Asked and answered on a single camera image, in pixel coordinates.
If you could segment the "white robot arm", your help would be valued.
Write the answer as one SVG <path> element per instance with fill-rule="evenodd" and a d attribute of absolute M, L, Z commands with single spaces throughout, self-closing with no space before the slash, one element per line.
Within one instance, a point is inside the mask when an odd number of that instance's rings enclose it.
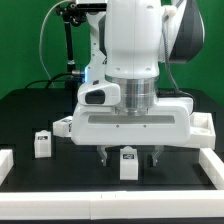
<path fill-rule="evenodd" d="M 99 23 L 102 76 L 82 84 L 71 139 L 106 149 L 183 145 L 190 139 L 194 98 L 175 88 L 157 91 L 158 64 L 186 63 L 202 49 L 204 26 L 196 0 L 108 0 Z"/>

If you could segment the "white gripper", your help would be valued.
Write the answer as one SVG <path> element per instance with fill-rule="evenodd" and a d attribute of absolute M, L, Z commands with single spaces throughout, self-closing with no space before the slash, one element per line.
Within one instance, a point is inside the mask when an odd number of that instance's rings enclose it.
<path fill-rule="evenodd" d="M 142 116 L 120 115 L 114 106 L 83 106 L 73 114 L 71 139 L 76 145 L 98 145 L 97 152 L 107 165 L 106 146 L 157 145 L 148 155 L 155 167 L 164 151 L 162 145 L 184 145 L 190 139 L 191 98 L 160 98 Z"/>

